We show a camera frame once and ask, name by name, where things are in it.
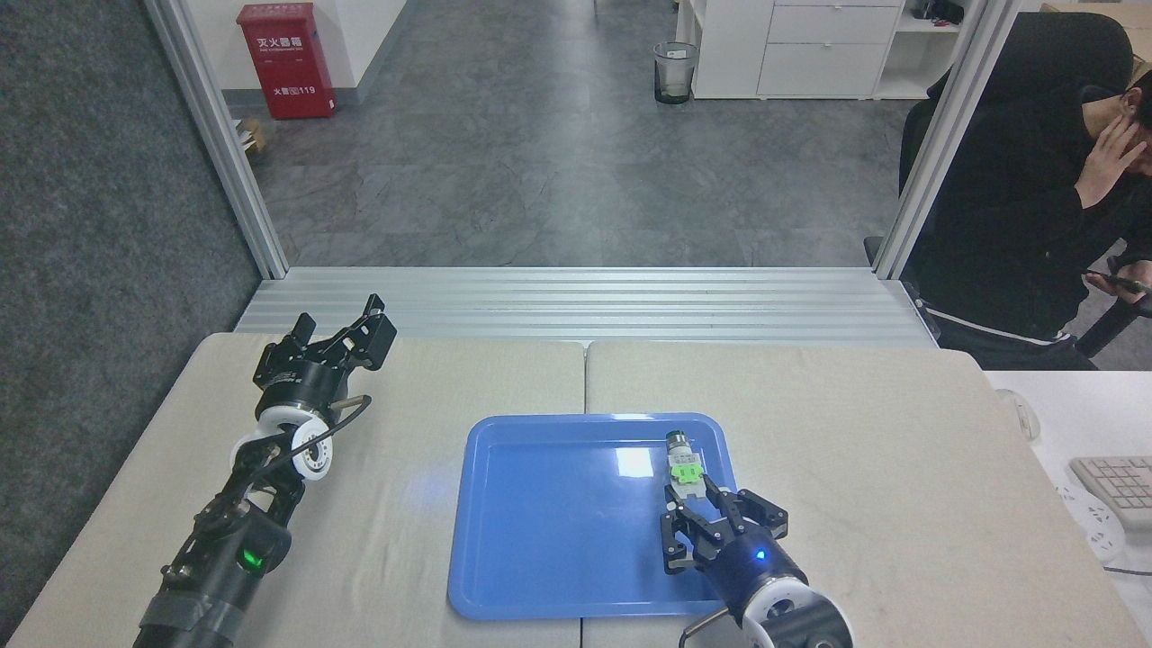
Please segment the person's left hand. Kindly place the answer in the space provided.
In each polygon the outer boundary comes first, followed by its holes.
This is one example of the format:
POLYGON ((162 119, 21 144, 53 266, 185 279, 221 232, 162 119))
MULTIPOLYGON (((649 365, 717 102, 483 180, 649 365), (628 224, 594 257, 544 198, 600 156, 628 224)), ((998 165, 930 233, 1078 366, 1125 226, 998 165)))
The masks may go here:
MULTIPOLYGON (((1126 266, 1117 269, 1114 276, 1130 280, 1131 282, 1140 282, 1144 286, 1151 287, 1151 262, 1149 261, 1137 261, 1126 266)), ((1106 276, 1101 274, 1086 274, 1084 280, 1098 288, 1098 291, 1106 292, 1111 296, 1123 299, 1128 303, 1135 303, 1147 295, 1146 292, 1142 291, 1128 291, 1123 284, 1111 282, 1106 276)))

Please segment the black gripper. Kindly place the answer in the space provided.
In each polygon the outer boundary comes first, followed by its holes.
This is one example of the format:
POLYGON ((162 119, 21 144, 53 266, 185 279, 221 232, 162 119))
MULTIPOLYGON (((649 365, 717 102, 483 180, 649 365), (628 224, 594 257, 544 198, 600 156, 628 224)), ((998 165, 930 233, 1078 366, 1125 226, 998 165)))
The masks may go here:
POLYGON ((668 575, 689 567, 699 571, 740 624, 753 596, 770 580, 791 578, 808 585, 809 579, 775 541, 788 534, 785 508, 752 490, 721 488, 708 474, 702 479, 706 499, 720 517, 708 522, 689 508, 674 484, 665 485, 667 512, 660 517, 664 570, 668 575))
POLYGON ((371 292, 350 327, 313 344, 311 361, 305 352, 314 327, 312 316, 301 312, 283 340, 265 347, 253 372, 253 383, 262 390, 255 416, 276 406, 335 416, 332 405, 348 395, 349 374, 357 368, 377 372, 397 336, 377 292, 371 292))

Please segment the person's right hand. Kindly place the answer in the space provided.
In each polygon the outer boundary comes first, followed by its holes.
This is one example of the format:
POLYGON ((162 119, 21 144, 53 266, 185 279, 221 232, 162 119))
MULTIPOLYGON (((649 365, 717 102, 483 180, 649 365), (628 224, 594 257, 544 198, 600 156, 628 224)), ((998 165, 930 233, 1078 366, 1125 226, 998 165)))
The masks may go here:
POLYGON ((1074 184, 1084 210, 1101 202, 1124 173, 1136 172, 1149 148, 1143 131, 1139 123, 1126 114, 1112 119, 1102 128, 1074 184))

